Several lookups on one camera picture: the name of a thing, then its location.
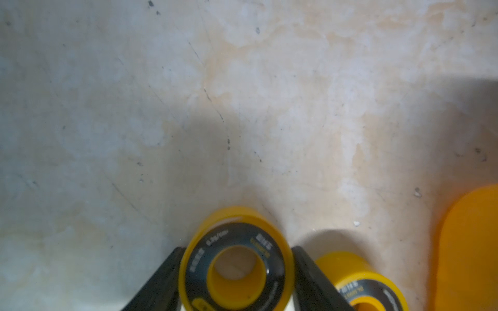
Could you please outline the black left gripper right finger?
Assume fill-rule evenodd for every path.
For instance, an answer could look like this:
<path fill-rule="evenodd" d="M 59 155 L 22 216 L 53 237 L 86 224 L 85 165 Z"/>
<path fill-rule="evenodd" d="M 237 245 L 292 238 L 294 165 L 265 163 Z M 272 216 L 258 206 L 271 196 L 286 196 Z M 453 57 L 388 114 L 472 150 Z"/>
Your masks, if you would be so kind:
<path fill-rule="evenodd" d="M 291 250 L 295 265 L 294 305 L 297 310 L 354 310 L 301 246 Z"/>

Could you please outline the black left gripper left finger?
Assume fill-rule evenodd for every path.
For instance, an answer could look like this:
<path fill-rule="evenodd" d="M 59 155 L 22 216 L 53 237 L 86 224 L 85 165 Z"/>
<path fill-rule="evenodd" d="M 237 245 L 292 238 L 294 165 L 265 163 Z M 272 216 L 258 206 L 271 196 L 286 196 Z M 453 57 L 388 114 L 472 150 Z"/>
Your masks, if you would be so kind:
<path fill-rule="evenodd" d="M 185 250 L 175 248 L 122 311 L 180 310 L 178 278 Z"/>

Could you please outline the yellow plastic storage box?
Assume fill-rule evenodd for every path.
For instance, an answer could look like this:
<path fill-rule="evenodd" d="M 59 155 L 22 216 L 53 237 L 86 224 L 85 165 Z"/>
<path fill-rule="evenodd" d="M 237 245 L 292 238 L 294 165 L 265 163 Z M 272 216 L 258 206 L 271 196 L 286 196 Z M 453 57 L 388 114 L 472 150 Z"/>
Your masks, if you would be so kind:
<path fill-rule="evenodd" d="M 497 309 L 497 186 L 474 190 L 440 228 L 435 310 Z"/>

